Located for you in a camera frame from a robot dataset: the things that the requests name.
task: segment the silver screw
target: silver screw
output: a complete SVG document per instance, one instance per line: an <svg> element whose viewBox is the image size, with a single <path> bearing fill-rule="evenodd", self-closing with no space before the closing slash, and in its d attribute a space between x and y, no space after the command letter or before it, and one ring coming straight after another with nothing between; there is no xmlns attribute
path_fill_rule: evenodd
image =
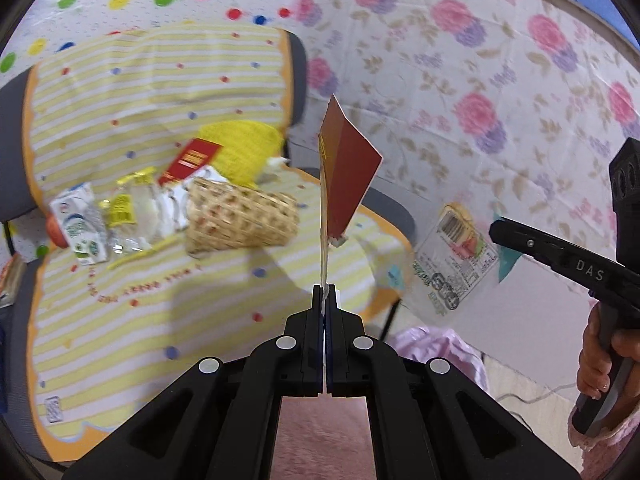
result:
<svg viewBox="0 0 640 480"><path fill-rule="evenodd" d="M213 357L207 357L206 359L200 361L200 363L198 364L198 370L200 370L203 374L212 374L214 372L217 372L218 368L220 368L220 363Z"/></svg>
<svg viewBox="0 0 640 480"><path fill-rule="evenodd" d="M373 339L365 335L361 335L353 340L353 345L358 350L369 350L373 346Z"/></svg>
<svg viewBox="0 0 640 480"><path fill-rule="evenodd" d="M276 339L276 346L281 350L291 350L296 345L296 338L284 335Z"/></svg>
<svg viewBox="0 0 640 480"><path fill-rule="evenodd" d="M451 370L451 365L444 359L434 359L429 363L429 368L436 374L444 375Z"/></svg>

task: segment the pink plastic bag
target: pink plastic bag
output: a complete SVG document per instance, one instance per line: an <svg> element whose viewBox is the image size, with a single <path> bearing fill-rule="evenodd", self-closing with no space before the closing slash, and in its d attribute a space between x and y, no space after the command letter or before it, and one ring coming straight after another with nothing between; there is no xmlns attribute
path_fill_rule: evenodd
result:
<svg viewBox="0 0 640 480"><path fill-rule="evenodd" d="M421 363L443 357L489 393L484 363L478 353L450 328L416 326L390 338L388 344L405 357Z"/></svg>

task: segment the finger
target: finger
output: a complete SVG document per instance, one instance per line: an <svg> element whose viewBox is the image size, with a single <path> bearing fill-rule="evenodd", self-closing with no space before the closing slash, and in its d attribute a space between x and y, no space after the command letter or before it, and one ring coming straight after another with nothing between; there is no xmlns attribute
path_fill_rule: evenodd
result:
<svg viewBox="0 0 640 480"><path fill-rule="evenodd" d="M601 373L599 370L596 370L596 368L592 368L586 361L584 352L580 352L578 362L580 363L580 370L578 373L588 386L595 388L596 390L600 390L601 392L606 392L609 389L609 376Z"/></svg>
<svg viewBox="0 0 640 480"><path fill-rule="evenodd" d="M587 329L591 333L591 335L597 336L598 332L600 332L600 302L596 303L591 312L589 313L589 321L587 324Z"/></svg>
<svg viewBox="0 0 640 480"><path fill-rule="evenodd" d="M591 334L589 327L582 334L582 352L591 368L605 375L611 371L611 357L602 349L598 337Z"/></svg>
<svg viewBox="0 0 640 480"><path fill-rule="evenodd" d="M640 330L617 330L611 338L611 346L622 357L640 361Z"/></svg>
<svg viewBox="0 0 640 480"><path fill-rule="evenodd" d="M626 384L622 393L623 399L635 399L640 396L640 365L635 363L631 368L629 377L626 379Z"/></svg>
<svg viewBox="0 0 640 480"><path fill-rule="evenodd" d="M592 388L587 383L585 383L584 380L582 380L580 372L578 373L578 378L576 379L575 383L578 386L578 390L580 391L580 393L591 397L591 399L598 400L602 396L602 394L596 388Z"/></svg>

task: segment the hand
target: hand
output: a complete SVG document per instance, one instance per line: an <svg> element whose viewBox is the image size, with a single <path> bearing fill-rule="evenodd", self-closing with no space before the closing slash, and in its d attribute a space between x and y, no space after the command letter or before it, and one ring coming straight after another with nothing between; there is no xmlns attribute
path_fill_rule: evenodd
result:
<svg viewBox="0 0 640 480"><path fill-rule="evenodd" d="M582 335L580 369L577 386L581 393L592 399L599 399L610 387L608 373L611 371L611 358L600 346L599 304L591 309L589 323ZM625 387L613 409L605 419L605 426L615 428L631 414L640 399L640 330L618 330L611 340L611 346L622 357L631 357L636 361L631 369Z"/></svg>

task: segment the teal triangle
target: teal triangle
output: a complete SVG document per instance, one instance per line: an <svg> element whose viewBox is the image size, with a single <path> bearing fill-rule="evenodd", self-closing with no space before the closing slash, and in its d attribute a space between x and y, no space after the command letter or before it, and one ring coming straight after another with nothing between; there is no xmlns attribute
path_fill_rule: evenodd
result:
<svg viewBox="0 0 640 480"><path fill-rule="evenodd" d="M500 215L494 212L494 221L500 218ZM514 251L508 247L498 246L498 257L500 258L500 266L498 268L498 283L500 283L513 269L513 266L522 256L520 251Z"/></svg>

